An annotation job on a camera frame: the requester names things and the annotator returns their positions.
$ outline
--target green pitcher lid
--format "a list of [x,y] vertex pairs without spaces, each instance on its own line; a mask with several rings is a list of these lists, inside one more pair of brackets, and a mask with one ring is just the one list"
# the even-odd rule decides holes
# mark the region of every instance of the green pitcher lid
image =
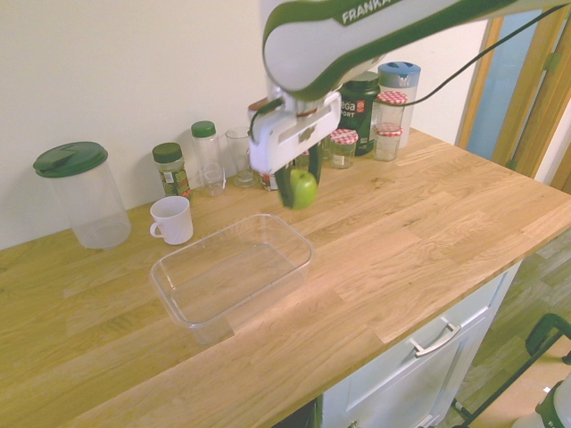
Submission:
[[177,143],[163,143],[153,149],[153,159],[157,163],[171,163],[182,158],[182,150]]
[[81,141],[43,152],[33,167],[41,177],[70,177],[98,167],[107,160],[107,156],[107,151],[100,144]]
[[190,127],[193,136],[197,138],[206,138],[208,136],[213,136],[216,134],[216,127],[209,120],[201,120],[196,122]]

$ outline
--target blue lid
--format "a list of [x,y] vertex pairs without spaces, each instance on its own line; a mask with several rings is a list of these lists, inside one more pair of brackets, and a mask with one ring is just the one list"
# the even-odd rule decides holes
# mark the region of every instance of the blue lid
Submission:
[[420,67],[410,62],[388,62],[378,66],[378,83],[385,87],[414,87],[420,79]]

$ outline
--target jar label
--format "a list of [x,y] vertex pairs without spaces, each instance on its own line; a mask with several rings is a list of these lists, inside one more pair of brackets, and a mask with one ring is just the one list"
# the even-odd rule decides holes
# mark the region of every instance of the jar label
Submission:
[[172,172],[164,172],[164,181],[166,181],[167,183],[174,183],[175,180],[172,177]]
[[186,176],[185,167],[180,167],[173,171],[161,172],[162,187],[167,196],[185,196],[190,195],[190,185]]
[[370,139],[373,103],[370,100],[354,101],[344,99],[341,102],[340,128],[352,129],[359,134],[355,156],[361,156],[373,150],[374,141]]
[[342,167],[345,164],[345,157],[339,156],[338,154],[333,155],[333,163]]

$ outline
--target wooden door frame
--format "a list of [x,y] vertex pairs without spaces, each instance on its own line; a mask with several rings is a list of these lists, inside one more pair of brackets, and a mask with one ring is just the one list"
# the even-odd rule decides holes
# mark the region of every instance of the wooden door frame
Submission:
[[492,161],[500,165],[509,165],[520,141],[528,115],[531,118],[530,110],[534,104],[535,96],[538,94],[538,87],[542,83],[545,62],[550,56],[553,46],[557,43],[561,26],[567,16],[567,9],[560,9],[537,23],[534,38],[517,79],[506,118],[501,126],[498,141],[493,151]]
[[514,153],[514,170],[535,177],[571,99],[571,24],[566,22],[555,49],[559,65],[545,74]]
[[[540,100],[539,97],[542,90],[539,89],[538,92],[538,87],[540,85],[543,86],[546,81],[552,80],[550,73],[547,73],[542,83],[543,72],[545,71],[546,60],[550,56],[553,46],[557,43],[561,25],[567,17],[568,10],[568,6],[562,8],[537,23],[532,43],[525,57],[522,71],[518,78],[514,94],[506,113],[506,118],[503,121],[492,155],[493,161],[508,166],[512,163],[512,155],[515,156],[517,151],[519,151],[516,159],[516,161],[519,162],[515,170],[529,177],[533,177],[535,172],[537,172],[555,129],[551,132],[551,127],[538,126],[535,128],[527,128],[525,124],[528,120],[534,120],[537,115],[545,114],[545,107],[543,107],[543,109],[534,109],[532,106],[534,105],[534,100],[536,100],[536,95],[538,97],[537,100]],[[497,20],[489,22],[484,45],[491,45],[497,41],[501,24],[503,23]],[[464,149],[468,147],[469,136],[476,120],[476,113],[479,108],[491,63],[492,56],[488,54],[481,60],[480,66],[476,70],[467,108],[465,109],[460,126],[459,137],[457,139],[458,147]],[[547,87],[545,87],[543,91],[547,91],[542,96],[545,102],[553,102],[555,98],[557,98],[557,96],[554,98],[554,94],[552,94],[552,91]],[[560,115],[563,114],[565,107],[566,105],[563,106],[563,109],[560,109]],[[554,117],[557,118],[555,126],[557,126],[560,120],[560,115],[559,111],[555,112]],[[542,117],[535,119],[534,123],[539,124],[541,122]],[[525,136],[523,145],[520,140],[521,136]]]
[[571,176],[571,145],[569,145],[565,151],[563,159],[557,168],[557,172],[551,180],[550,186],[555,187],[559,190],[563,190],[563,187],[565,187],[569,176]]

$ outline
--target silver handle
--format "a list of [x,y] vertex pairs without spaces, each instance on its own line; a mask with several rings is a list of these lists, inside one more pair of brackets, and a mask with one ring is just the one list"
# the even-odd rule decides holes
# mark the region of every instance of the silver handle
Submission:
[[415,341],[414,339],[410,338],[410,343],[412,343],[412,346],[414,346],[414,349],[416,350],[416,353],[414,354],[414,356],[416,358],[421,358],[424,357],[425,355],[428,354],[432,354],[434,351],[439,350],[442,346],[444,346],[446,343],[448,343],[449,341],[451,341],[452,339],[454,339],[454,337],[456,336],[456,334],[458,334],[460,332],[460,329],[462,328],[461,325],[454,325],[453,323],[449,323],[448,320],[446,318],[440,318],[442,321],[444,321],[446,323],[446,328],[450,331],[449,333],[445,334],[442,339],[438,342],[436,342],[434,345],[424,349],[422,346],[420,346],[417,341]]

